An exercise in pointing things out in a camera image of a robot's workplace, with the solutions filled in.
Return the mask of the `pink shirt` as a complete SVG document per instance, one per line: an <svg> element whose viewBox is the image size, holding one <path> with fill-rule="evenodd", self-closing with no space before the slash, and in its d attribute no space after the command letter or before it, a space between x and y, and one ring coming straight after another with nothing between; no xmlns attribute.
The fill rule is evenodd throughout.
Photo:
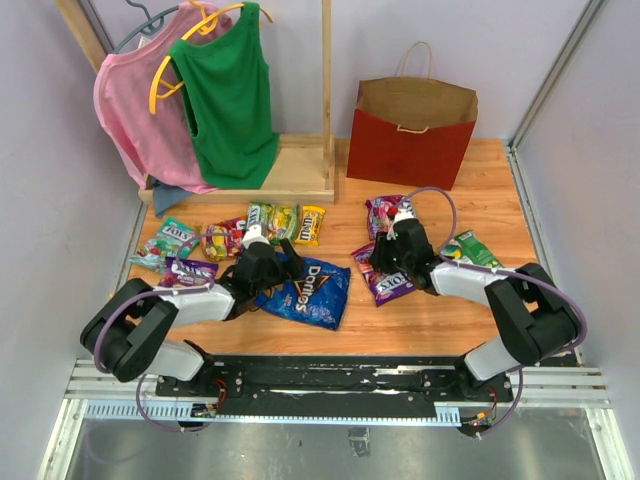
<svg viewBox="0 0 640 480"><path fill-rule="evenodd" d="M214 189L201 176L180 94L159 100L155 114L149 112L148 100L154 74L170 47L203 19L203 13L217 10L206 2L201 7L183 2L170 23L145 45L109 54L100 67L93 93L96 114L140 188L153 177L194 194Z"/></svg>

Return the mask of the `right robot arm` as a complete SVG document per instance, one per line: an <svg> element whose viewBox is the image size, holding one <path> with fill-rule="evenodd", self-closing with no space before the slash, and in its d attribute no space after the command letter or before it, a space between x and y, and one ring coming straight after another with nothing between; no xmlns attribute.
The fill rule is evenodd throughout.
<svg viewBox="0 0 640 480"><path fill-rule="evenodd" d="M413 218L376 235L370 264L376 272L404 275L430 295L458 297L490 309L498 336L454 364L453 387L466 400L480 397L489 382L508 371L573 348L586 334L584 315L541 265L512 270L455 262L436 254Z"/></svg>

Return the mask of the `teal hanger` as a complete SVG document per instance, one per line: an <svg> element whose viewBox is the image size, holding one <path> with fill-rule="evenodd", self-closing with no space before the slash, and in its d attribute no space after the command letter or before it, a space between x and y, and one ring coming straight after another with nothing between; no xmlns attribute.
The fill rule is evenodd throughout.
<svg viewBox="0 0 640 480"><path fill-rule="evenodd" d="M140 1L126 0L126 4L141 10L145 15L145 21L127 34L121 42L113 48L113 54L120 53L121 50L137 35L154 36L159 33L164 28L166 18L176 13L179 9L179 6L175 5L155 15L151 15L148 8Z"/></svg>

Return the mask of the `wooden clothes rack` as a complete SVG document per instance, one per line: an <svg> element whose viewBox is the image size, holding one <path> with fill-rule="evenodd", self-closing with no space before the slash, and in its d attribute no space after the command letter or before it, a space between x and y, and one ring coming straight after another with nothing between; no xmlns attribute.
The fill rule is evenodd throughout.
<svg viewBox="0 0 640 480"><path fill-rule="evenodd" d="M97 71L110 45L87 1L58 1L56 6L69 29ZM274 165L258 190L217 190L192 195L188 204L240 204L250 201L276 204L333 204L336 200L336 140L331 132L331 3L322 3L323 132L283 134Z"/></svg>

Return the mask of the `purple Fox's berries bag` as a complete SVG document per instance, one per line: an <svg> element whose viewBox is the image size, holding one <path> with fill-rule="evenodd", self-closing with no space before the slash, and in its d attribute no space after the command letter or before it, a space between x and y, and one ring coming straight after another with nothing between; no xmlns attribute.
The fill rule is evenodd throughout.
<svg viewBox="0 0 640 480"><path fill-rule="evenodd" d="M414 285L401 273L384 274L374 270L369 259L374 250L370 242L351 253L361 275L373 295L377 307L401 298L416 290Z"/></svg>

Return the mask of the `orange Fox's fruits candy bag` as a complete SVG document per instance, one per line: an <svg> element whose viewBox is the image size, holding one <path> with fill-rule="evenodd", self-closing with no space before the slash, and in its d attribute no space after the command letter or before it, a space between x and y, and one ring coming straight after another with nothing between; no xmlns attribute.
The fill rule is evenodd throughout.
<svg viewBox="0 0 640 480"><path fill-rule="evenodd" d="M197 225L203 254L211 261L218 262L237 257L243 250L242 239L247 217L241 216L209 225Z"/></svg>

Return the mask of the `red paper bag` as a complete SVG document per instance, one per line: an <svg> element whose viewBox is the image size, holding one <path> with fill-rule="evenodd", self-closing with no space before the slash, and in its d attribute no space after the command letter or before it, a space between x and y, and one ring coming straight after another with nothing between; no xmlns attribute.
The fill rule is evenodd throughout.
<svg viewBox="0 0 640 480"><path fill-rule="evenodd" d="M346 176L453 188L478 116L473 89L405 73L359 82Z"/></svg>

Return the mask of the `green candy bag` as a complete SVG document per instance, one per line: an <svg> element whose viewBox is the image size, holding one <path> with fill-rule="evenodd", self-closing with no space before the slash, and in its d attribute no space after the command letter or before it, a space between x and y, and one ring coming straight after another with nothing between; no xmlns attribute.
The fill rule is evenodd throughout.
<svg viewBox="0 0 640 480"><path fill-rule="evenodd" d="M456 235L442 250L442 254L455 261L489 268L502 268L503 264L482 243L473 230Z"/></svg>

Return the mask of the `aluminium rail frame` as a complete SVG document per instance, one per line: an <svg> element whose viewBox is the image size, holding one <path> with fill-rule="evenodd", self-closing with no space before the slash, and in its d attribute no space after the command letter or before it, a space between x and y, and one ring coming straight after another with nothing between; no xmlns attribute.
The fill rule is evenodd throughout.
<svg viewBox="0 0 640 480"><path fill-rule="evenodd" d="M510 143L536 252L591 310L584 359L600 366L612 411L597 452L611 479L639 474L639 5L584 5Z"/></svg>

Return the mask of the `teal Fox's candy bag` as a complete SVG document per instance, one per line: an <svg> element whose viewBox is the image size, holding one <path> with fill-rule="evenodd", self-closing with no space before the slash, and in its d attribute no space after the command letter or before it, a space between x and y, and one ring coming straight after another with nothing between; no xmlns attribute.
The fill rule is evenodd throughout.
<svg viewBox="0 0 640 480"><path fill-rule="evenodd" d="M168 218L156 233L129 258L129 262L159 273L167 257L187 259L198 245L196 230L173 218Z"/></svg>

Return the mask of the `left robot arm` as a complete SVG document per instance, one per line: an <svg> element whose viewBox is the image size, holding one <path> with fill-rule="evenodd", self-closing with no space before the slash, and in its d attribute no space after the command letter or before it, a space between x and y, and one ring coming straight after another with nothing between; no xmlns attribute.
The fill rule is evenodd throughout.
<svg viewBox="0 0 640 480"><path fill-rule="evenodd" d="M280 248L255 243L219 279L203 285L162 289L140 278L129 280L84 327L80 344L100 372L123 383L155 374L203 395L214 383L214 371L205 365L207 353L190 342L169 340L169 331L234 320L255 309L263 291L302 277L302 257L287 240Z"/></svg>

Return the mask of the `green Fox's spring tea bag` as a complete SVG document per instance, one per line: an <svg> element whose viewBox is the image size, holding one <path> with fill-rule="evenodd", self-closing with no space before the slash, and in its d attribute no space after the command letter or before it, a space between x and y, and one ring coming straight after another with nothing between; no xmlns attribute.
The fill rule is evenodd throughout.
<svg viewBox="0 0 640 480"><path fill-rule="evenodd" d="M258 224L270 244L284 239L293 243L300 226L300 206L273 205L262 202L249 204L247 227Z"/></svg>

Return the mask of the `yellow M&M's bag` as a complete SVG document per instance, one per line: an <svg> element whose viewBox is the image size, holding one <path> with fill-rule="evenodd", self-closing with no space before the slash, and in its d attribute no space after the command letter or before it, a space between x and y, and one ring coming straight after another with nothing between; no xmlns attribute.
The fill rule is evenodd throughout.
<svg viewBox="0 0 640 480"><path fill-rule="evenodd" d="M303 246L318 247L319 234L326 209L320 206L304 205L301 213L301 223L295 243Z"/></svg>

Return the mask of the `dark blue snack wrapper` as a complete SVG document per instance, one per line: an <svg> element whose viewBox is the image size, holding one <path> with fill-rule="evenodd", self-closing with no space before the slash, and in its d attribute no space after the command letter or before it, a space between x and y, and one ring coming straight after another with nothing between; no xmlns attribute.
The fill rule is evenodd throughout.
<svg viewBox="0 0 640 480"><path fill-rule="evenodd" d="M345 314L351 269L303 257L301 277L261 292L255 303L277 317L337 331Z"/></svg>

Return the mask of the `purple snack pack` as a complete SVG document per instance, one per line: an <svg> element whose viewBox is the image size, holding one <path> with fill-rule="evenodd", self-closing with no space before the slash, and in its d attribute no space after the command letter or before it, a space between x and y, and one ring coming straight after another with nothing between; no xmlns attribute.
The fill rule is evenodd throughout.
<svg viewBox="0 0 640 480"><path fill-rule="evenodd" d="M159 287L182 288L209 284L215 281L219 265L198 260L183 259L180 263L174 257L167 257Z"/></svg>

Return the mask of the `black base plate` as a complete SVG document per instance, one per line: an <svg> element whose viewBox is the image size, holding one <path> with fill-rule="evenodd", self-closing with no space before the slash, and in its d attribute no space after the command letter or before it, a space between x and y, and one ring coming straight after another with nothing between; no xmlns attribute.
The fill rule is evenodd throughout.
<svg viewBox="0 0 640 480"><path fill-rule="evenodd" d="M161 397L212 398L226 415L302 419L433 418L438 402L507 404L504 374L476 384L452 356L216 355L191 381L160 375Z"/></svg>

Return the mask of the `green tank top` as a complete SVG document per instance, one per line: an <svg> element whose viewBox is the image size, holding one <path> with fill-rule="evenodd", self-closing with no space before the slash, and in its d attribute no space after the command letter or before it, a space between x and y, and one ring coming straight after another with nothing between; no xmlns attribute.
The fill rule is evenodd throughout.
<svg viewBox="0 0 640 480"><path fill-rule="evenodd" d="M203 180L221 189L259 189L279 148L272 126L269 66L260 6L247 2L236 23L206 44L177 40L170 64L183 83L185 118Z"/></svg>

